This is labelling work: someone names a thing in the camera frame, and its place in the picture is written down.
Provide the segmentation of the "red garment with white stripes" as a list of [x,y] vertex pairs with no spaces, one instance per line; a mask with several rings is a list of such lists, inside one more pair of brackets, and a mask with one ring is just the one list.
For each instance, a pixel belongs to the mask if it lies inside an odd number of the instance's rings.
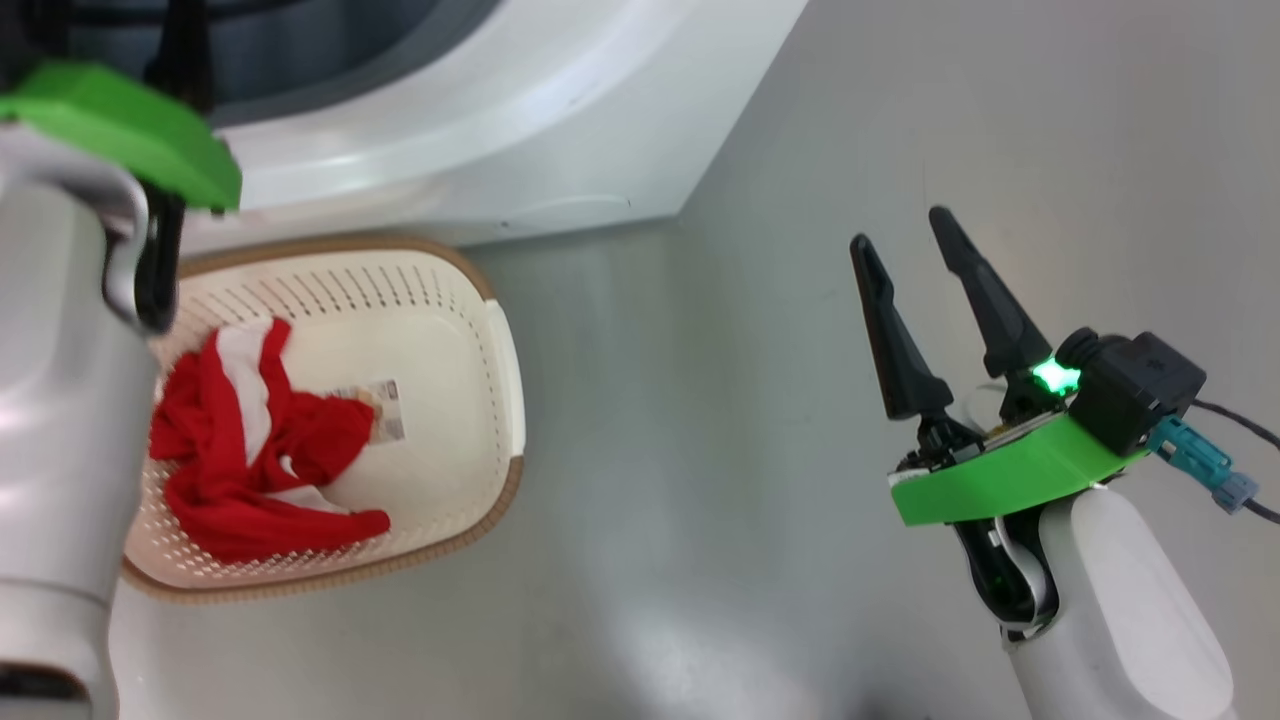
[[163,493],[180,529],[215,561],[335,552],[384,536],[380,509],[326,500],[371,439],[375,410],[297,389],[283,361],[291,323],[214,331],[183,354],[154,410],[148,454],[172,462]]

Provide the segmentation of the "grey rubber door gasket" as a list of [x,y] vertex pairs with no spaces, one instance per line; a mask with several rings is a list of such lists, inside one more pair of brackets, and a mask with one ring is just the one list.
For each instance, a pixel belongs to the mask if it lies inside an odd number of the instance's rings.
[[[212,111],[228,127],[348,101],[431,65],[503,0],[206,0]],[[168,0],[63,0],[63,55],[145,83]]]

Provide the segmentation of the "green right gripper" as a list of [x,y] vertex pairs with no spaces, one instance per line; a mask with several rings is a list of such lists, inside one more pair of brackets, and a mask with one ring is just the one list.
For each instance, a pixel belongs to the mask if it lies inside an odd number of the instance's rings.
[[[1005,379],[1000,416],[1053,411],[1053,393],[1034,368],[1052,354],[1048,341],[979,252],[954,213],[933,206],[928,220],[943,263],[961,283],[986,345],[989,378]],[[943,416],[954,402],[934,375],[895,305],[895,286],[867,234],[850,243],[867,338],[891,421]],[[1020,512],[1079,493],[1148,454],[1112,454],[1069,415],[1060,413],[1001,436],[993,448],[937,469],[888,475],[890,493],[906,527],[955,524]]]

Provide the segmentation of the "white front-load washing machine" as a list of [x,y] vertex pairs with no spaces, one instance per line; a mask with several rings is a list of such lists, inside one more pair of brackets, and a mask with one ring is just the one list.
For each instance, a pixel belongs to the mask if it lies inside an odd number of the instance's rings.
[[691,195],[808,0],[503,0],[425,69],[316,111],[215,126],[239,211],[192,211],[187,252],[415,229],[506,234],[522,208],[630,200],[630,222]]

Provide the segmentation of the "round white filter cover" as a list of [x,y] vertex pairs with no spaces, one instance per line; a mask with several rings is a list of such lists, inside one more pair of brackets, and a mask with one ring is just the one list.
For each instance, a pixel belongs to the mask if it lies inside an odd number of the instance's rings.
[[512,236],[556,234],[618,224],[631,217],[631,210],[630,200],[623,196],[575,195],[522,208],[497,227]]

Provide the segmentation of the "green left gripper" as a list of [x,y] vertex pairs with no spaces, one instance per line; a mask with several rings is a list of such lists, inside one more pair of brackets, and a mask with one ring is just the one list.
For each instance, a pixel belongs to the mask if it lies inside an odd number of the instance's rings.
[[241,168],[197,114],[212,111],[206,0],[168,0],[143,69],[151,88],[106,67],[41,64],[61,55],[63,0],[0,0],[0,120],[119,165],[188,208],[241,209]]

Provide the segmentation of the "basket product label sticker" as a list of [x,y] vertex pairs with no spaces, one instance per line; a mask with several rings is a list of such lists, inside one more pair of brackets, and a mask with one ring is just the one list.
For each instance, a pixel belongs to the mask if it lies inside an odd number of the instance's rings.
[[378,380],[358,386],[335,388],[330,395],[358,400],[374,411],[369,445],[388,445],[404,439],[404,420],[401,411],[401,392],[396,380]]

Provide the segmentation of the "cream perforated basket brown rim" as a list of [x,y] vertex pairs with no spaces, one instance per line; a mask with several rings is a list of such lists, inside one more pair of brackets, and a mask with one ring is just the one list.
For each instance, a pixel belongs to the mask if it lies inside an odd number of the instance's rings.
[[184,260],[174,327],[154,342],[164,372],[224,325],[278,316],[298,389],[396,380],[404,439],[365,450],[326,489],[380,509],[384,536],[335,552],[215,561],[163,497],[172,464],[147,461],[122,579],[172,603],[228,603],[329,591],[458,551],[506,514],[524,470],[522,378],[506,313],[453,249],[411,236],[347,234]]

